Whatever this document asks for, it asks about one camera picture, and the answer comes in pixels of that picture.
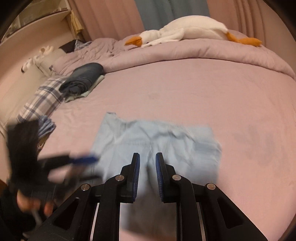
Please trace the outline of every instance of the person's arm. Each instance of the person's arm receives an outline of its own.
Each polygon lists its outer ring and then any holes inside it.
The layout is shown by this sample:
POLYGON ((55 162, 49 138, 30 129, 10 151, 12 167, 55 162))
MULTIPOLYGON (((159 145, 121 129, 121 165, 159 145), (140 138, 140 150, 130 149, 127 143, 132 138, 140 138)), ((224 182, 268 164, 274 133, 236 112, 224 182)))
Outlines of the person's arm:
POLYGON ((16 195, 10 193, 7 188, 0 198, 0 218, 0 233, 7 241, 13 241, 12 237, 21 240, 22 233, 32 230, 36 225, 32 215, 23 213, 19 209, 16 195))

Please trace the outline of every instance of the plaid fabric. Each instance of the plaid fabric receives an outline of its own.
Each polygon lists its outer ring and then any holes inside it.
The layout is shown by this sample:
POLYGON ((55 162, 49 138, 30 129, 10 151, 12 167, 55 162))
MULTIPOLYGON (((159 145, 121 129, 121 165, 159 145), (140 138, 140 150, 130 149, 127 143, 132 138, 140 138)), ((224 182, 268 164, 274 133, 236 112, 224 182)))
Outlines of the plaid fabric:
POLYGON ((45 81, 22 108, 17 121, 29 121, 42 115, 50 116, 63 101, 59 87, 65 80, 65 76, 54 76, 45 81))

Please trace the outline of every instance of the plush goose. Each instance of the plush goose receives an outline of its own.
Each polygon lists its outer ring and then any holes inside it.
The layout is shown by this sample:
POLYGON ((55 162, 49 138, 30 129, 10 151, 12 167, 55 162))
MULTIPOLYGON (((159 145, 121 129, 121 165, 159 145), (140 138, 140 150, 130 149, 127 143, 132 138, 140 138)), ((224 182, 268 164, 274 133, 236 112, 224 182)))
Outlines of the plush goose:
POLYGON ((256 47, 262 43, 255 38, 237 39, 223 23, 210 17, 193 15, 177 18, 160 30, 144 31, 139 36, 126 41, 125 45, 136 45, 144 48, 160 43, 199 38, 229 40, 256 47))

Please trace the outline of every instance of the silver screw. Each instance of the silver screw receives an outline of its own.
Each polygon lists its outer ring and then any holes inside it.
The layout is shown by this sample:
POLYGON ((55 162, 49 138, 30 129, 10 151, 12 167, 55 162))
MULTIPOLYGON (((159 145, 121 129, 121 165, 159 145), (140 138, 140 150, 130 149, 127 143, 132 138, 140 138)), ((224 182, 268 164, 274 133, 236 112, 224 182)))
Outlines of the silver screw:
POLYGON ((86 190, 89 190, 90 187, 91 187, 91 186, 88 185, 88 184, 83 184, 83 185, 81 186, 81 190, 82 190, 82 191, 86 191, 86 190))
POLYGON ((180 176, 180 175, 173 175, 172 178, 173 178, 175 181, 180 181, 180 180, 181 180, 181 176, 180 176))
POLYGON ((215 190, 216 186, 215 186, 215 184, 209 183, 207 185, 207 188, 210 189, 210 190, 215 190))
POLYGON ((124 179, 124 176, 123 175, 117 175, 115 177, 116 181, 122 181, 124 179))

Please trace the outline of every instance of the blue curtain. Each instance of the blue curtain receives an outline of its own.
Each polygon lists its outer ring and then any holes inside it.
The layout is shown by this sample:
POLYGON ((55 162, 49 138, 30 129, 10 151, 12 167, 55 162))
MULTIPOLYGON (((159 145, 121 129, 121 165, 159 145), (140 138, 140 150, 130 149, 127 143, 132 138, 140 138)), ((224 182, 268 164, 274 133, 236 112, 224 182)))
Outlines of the blue curtain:
POLYGON ((210 16, 207 0, 135 0, 145 30, 161 29, 174 19, 210 16))

